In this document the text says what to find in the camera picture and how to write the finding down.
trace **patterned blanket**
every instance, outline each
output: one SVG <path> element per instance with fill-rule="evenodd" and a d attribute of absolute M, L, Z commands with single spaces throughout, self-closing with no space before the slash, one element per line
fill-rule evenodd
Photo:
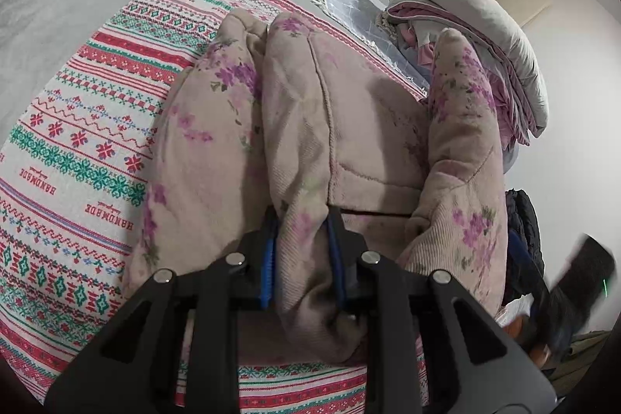
<path fill-rule="evenodd" d="M 32 100 L 0 151 L 0 352 L 41 401 L 123 302 L 163 101 L 233 7 L 267 23 L 301 13 L 400 79 L 287 0 L 133 0 L 116 13 Z M 363 408 L 364 367 L 242 367 L 239 378 L 244 412 Z M 183 391 L 181 378 L 179 403 Z"/>

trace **pink floral jacket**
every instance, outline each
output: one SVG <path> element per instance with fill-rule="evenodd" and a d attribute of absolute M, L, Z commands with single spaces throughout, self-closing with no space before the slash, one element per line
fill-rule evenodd
<path fill-rule="evenodd" d="M 157 268 L 206 267 L 271 203 L 281 221 L 275 312 L 242 324 L 241 360 L 342 362 L 366 327 L 333 298 L 333 204 L 357 211 L 345 224 L 369 249 L 422 274 L 449 270 L 494 314 L 507 215 L 491 89 L 452 29 L 435 47 L 433 77 L 420 104 L 299 16 L 282 13 L 268 31 L 234 10 L 170 91 L 125 293 Z"/>

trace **bed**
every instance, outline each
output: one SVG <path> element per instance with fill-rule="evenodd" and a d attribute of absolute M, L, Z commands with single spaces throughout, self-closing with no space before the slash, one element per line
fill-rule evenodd
<path fill-rule="evenodd" d="M 172 0 L 0 0 L 0 141 L 7 139 L 0 151 L 0 354 L 40 402 L 122 303 L 123 258 L 147 180 L 141 157 L 150 149 L 153 118 L 176 72 L 191 64 L 228 10 L 250 8 L 266 21 L 303 10 L 318 28 L 394 74 L 311 0 L 176 1 L 178 15 L 191 18 L 177 32 L 175 20 L 163 20 L 157 8 Z M 152 27 L 159 33 L 130 26 L 149 17 L 159 17 Z M 181 33 L 191 36 L 172 41 Z M 173 49 L 170 62 L 157 53 L 162 47 Z M 137 52 L 146 60 L 137 61 Z M 36 148 L 41 142 L 43 152 Z M 72 157 L 71 167 L 63 167 L 59 150 Z M 82 175 L 78 161 L 90 164 Z M 98 180 L 98 170 L 118 177 Z M 126 186 L 114 189 L 121 180 Z M 358 412 L 365 379 L 364 367 L 244 367 L 242 408 Z M 178 395 L 182 403 L 182 380 Z"/>

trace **black object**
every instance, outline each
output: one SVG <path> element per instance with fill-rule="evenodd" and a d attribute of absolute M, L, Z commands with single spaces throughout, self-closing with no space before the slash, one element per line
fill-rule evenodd
<path fill-rule="evenodd" d="M 262 310 L 272 293 L 278 218 L 208 268 L 162 268 L 128 300 L 52 384 L 52 414 L 239 412 L 237 310 Z M 196 309 L 185 409 L 173 404 L 187 313 Z"/>
<path fill-rule="evenodd" d="M 619 412 L 621 317 L 582 380 L 554 409 L 553 414 Z"/>
<path fill-rule="evenodd" d="M 522 295 L 534 293 L 539 287 L 537 283 L 533 284 L 530 266 L 523 267 L 524 259 L 518 258 L 515 255 L 515 250 L 520 243 L 527 250 L 530 262 L 538 270 L 538 277 L 543 276 L 545 267 L 541 255 L 541 239 L 539 238 L 537 216 L 529 196 L 524 190 L 509 190 L 505 192 L 505 201 L 507 204 L 509 244 L 505 291 L 502 297 L 503 305 L 507 305 L 510 301 L 520 298 Z"/>
<path fill-rule="evenodd" d="M 0 402 L 2 412 L 19 414 L 46 414 L 43 406 L 17 378 L 0 352 Z"/>
<path fill-rule="evenodd" d="M 369 321 L 366 413 L 552 410 L 556 397 L 544 375 L 448 272 L 412 274 L 368 251 L 360 234 L 345 229 L 337 208 L 330 208 L 327 229 L 339 304 Z M 49 412 L 238 413 L 235 312 L 269 302 L 276 233 L 270 208 L 262 229 L 244 236 L 236 253 L 200 272 L 157 271 L 52 385 Z M 173 397 L 191 308 L 196 323 L 181 410 Z M 418 385 L 419 333 L 426 407 Z"/>
<path fill-rule="evenodd" d="M 328 213 L 328 243 L 341 308 L 369 318 L 366 413 L 548 414 L 545 376 L 447 271 L 402 270 Z M 420 406 L 420 334 L 430 405 Z"/>
<path fill-rule="evenodd" d="M 571 338 L 586 324 L 591 308 L 615 271 L 615 260 L 595 239 L 586 236 L 564 276 L 552 288 L 533 293 L 531 318 L 518 341 L 529 351 L 546 344 L 554 359 L 561 359 Z"/>

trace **black jacket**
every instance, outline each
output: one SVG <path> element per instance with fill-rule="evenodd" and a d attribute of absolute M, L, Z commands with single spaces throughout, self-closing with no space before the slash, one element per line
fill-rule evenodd
<path fill-rule="evenodd" d="M 507 226 L 520 237 L 529 252 L 535 267 L 543 276 L 543 257 L 541 256 L 541 239 L 535 208 L 524 190 L 509 190 L 505 194 L 507 202 Z M 515 265 L 510 255 L 507 255 L 507 277 L 502 304 L 507 305 L 511 300 L 522 295 L 532 293 L 535 287 L 527 286 L 520 276 L 520 269 Z"/>

